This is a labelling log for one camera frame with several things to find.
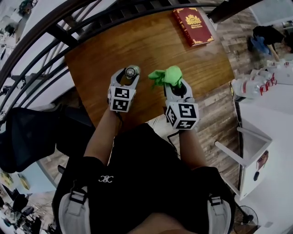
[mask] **wooden table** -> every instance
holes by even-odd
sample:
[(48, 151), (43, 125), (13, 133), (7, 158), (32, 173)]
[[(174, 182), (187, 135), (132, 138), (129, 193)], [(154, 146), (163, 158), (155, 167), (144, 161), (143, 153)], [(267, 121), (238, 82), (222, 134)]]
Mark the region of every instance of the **wooden table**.
[(179, 66), (194, 97), (234, 78), (213, 26), (201, 14), (215, 39), (203, 47), (189, 47), (172, 12), (167, 11), (115, 26), (66, 55), (77, 91), (95, 125), (107, 108), (111, 76), (131, 64), (141, 68), (141, 76), (131, 110), (124, 117), (126, 129), (163, 114), (163, 87), (152, 89), (153, 81), (147, 77), (156, 69)]

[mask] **shoulder strap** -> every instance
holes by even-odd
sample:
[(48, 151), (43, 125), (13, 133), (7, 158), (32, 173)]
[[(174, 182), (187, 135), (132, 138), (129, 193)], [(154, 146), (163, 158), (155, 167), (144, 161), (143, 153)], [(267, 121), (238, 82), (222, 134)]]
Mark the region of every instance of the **shoulder strap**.
[(207, 201), (209, 234), (228, 234), (231, 223), (231, 208), (221, 197), (210, 197)]
[(59, 223), (63, 234), (91, 234), (87, 187), (72, 189), (59, 206)]

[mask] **blue object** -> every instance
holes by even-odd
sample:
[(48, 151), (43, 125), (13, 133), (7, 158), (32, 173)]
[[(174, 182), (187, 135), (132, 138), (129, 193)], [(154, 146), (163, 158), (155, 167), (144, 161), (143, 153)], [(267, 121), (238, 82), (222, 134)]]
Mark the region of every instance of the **blue object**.
[(256, 40), (253, 37), (251, 37), (250, 41), (253, 44), (253, 46), (257, 48), (260, 52), (271, 55), (271, 50), (264, 44), (264, 37), (256, 36)]

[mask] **small box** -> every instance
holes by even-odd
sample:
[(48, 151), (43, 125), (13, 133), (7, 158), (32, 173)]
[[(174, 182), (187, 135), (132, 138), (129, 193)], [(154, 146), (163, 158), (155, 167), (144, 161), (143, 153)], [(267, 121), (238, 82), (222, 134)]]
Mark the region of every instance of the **small box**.
[(166, 116), (173, 129), (191, 130), (199, 120), (198, 105), (188, 102), (169, 102)]
[(136, 90), (111, 86), (109, 95), (110, 110), (128, 112), (135, 94)]

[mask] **plastic bottle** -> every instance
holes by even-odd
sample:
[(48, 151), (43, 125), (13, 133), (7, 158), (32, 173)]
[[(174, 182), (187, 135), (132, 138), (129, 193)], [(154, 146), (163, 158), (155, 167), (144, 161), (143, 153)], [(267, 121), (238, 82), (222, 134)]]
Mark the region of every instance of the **plastic bottle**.
[(292, 61), (286, 61), (284, 62), (284, 67), (287, 68), (287, 67), (290, 67), (293, 65), (293, 62)]
[(255, 76), (259, 73), (260, 70), (252, 69), (250, 76)]
[(253, 80), (232, 80), (234, 93), (240, 97), (257, 98), (262, 96), (264, 85)]
[(261, 76), (265, 77), (265, 79), (266, 79), (267, 81), (269, 81), (269, 80), (272, 79), (272, 77), (273, 77), (273, 74), (272, 74), (272, 73), (270, 73), (270, 72), (268, 72), (268, 71), (264, 71), (264, 70), (260, 70), (260, 71), (258, 72), (258, 75), (261, 75)]
[(285, 65), (285, 62), (286, 62), (286, 60), (284, 60), (284, 59), (280, 59), (280, 62), (275, 62), (275, 61), (267, 60), (267, 61), (266, 61), (266, 65), (267, 65), (268, 67), (271, 67), (271, 66), (277, 66), (277, 68), (281, 68), (282, 66)]
[(250, 78), (250, 80), (260, 83), (260, 85), (265, 85), (269, 79), (267, 80), (266, 77), (261, 75), (255, 75)]

